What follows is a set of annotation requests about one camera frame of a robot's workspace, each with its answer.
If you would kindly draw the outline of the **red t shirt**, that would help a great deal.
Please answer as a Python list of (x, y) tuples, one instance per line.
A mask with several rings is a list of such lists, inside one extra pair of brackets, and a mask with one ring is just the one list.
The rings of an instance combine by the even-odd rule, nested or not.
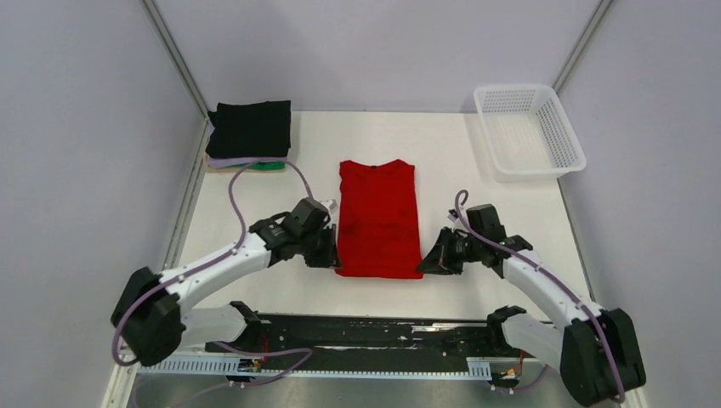
[(416, 168), (405, 161), (381, 165), (342, 161), (337, 275), (420, 280), (421, 242)]

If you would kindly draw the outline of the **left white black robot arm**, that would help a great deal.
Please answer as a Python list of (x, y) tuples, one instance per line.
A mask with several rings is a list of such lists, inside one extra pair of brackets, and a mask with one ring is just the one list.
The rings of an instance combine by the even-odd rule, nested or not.
[(334, 200), (305, 197), (290, 212), (252, 224), (242, 238), (193, 263), (154, 273), (134, 271), (111, 315), (114, 359), (153, 366), (177, 349), (211, 342), (254, 349), (260, 328), (238, 301), (200, 309), (198, 303), (240, 278), (295, 257), (310, 268), (336, 269), (338, 210)]

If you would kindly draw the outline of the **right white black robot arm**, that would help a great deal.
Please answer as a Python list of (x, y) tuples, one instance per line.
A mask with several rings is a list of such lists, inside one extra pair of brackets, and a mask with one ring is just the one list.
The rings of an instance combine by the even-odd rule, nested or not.
[(481, 263), (521, 290), (549, 319), (504, 306), (487, 317), (485, 342), (495, 354), (512, 349), (530, 353), (559, 373), (570, 396), (589, 407), (621, 401), (647, 383), (631, 316), (576, 294), (547, 269), (532, 244), (508, 235), (496, 208), (456, 205), (449, 217), (460, 225), (440, 230), (417, 266), (423, 274), (460, 275), (466, 264)]

